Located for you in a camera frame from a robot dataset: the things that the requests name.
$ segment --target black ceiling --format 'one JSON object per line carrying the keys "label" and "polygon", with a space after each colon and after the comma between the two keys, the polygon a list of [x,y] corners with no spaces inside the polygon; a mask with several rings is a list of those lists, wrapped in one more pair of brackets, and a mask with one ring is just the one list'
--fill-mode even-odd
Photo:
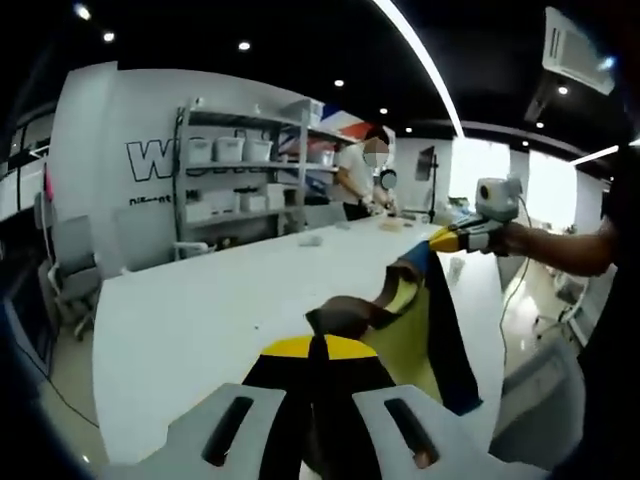
{"label": "black ceiling", "polygon": [[[14,46],[6,80],[14,91],[33,80],[22,111],[54,100],[70,69],[118,60],[120,68],[185,68],[263,81],[384,122],[400,135],[407,125],[425,135],[421,121],[448,118],[413,52],[371,0],[87,0],[90,22],[73,16],[71,2],[51,3],[37,7],[37,18],[29,5],[5,16],[21,27],[0,39]],[[525,121],[540,82],[557,80],[545,74],[541,59],[544,7],[558,2],[395,3],[433,57],[462,120],[543,133],[587,152],[632,136],[619,88],[607,97],[572,81],[568,96],[549,96],[543,131]],[[585,6],[590,2],[560,3],[606,37],[610,27],[599,28],[598,10]],[[105,28],[116,33],[113,44],[102,42]],[[249,52],[238,52],[241,40],[251,42]],[[50,53],[34,65],[47,46]],[[346,83],[342,89],[333,85],[338,78]],[[3,115],[19,98],[4,99]],[[389,114],[380,115],[381,107]],[[584,168],[606,173],[594,162]]]}

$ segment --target white t-shirt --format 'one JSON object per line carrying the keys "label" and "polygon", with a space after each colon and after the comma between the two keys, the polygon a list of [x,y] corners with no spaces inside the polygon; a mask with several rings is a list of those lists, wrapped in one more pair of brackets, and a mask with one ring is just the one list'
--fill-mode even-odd
{"label": "white t-shirt", "polygon": [[[349,170],[349,178],[364,196],[373,195],[373,168],[364,161],[364,146],[361,143],[350,145],[338,153],[336,165]],[[332,198],[337,202],[357,205],[359,199],[342,185],[334,185]]]}

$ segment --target white wall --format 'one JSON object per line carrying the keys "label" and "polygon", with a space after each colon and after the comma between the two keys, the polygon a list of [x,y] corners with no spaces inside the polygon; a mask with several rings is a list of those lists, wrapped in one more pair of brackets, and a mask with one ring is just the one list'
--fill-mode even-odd
{"label": "white wall", "polygon": [[447,203],[449,195],[449,176],[451,174],[451,141],[426,138],[399,138],[396,142],[395,169],[398,174],[396,195],[398,202],[405,208],[429,209],[431,206],[431,186],[428,182],[415,179],[418,155],[421,151],[434,146],[438,157],[436,202]]}
{"label": "white wall", "polygon": [[605,185],[589,175],[577,172],[575,225],[578,233],[592,233],[600,226],[602,192]]}
{"label": "white wall", "polygon": [[[131,200],[170,198],[170,139],[177,108],[195,97],[205,99],[205,108],[252,113],[259,106],[267,115],[306,98],[226,75],[118,71],[115,63],[77,70],[67,78],[57,106],[50,154],[54,205],[63,220],[83,214],[91,217],[94,245],[107,276],[125,266],[125,250],[151,258],[174,241],[169,201],[132,205]],[[205,138],[218,134],[210,128],[192,132]],[[234,188],[255,180],[247,175],[239,178],[207,174],[189,180],[187,188],[202,188],[203,182],[209,188]],[[266,221],[260,223],[238,223],[234,228],[240,236],[254,235],[256,229],[267,226]]]}

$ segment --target white table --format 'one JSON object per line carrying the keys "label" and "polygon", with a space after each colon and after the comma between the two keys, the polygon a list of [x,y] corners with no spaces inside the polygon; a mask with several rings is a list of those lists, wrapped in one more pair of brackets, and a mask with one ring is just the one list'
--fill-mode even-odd
{"label": "white table", "polygon": [[[301,233],[107,280],[93,346],[94,396],[112,463],[137,462],[166,440],[167,426],[225,382],[239,383],[275,340],[311,333],[304,314],[334,295],[373,300],[385,267],[438,227]],[[502,294],[493,255],[465,259],[450,286],[462,337],[484,403],[462,417],[488,449],[504,375]],[[452,255],[441,255],[445,273]]]}

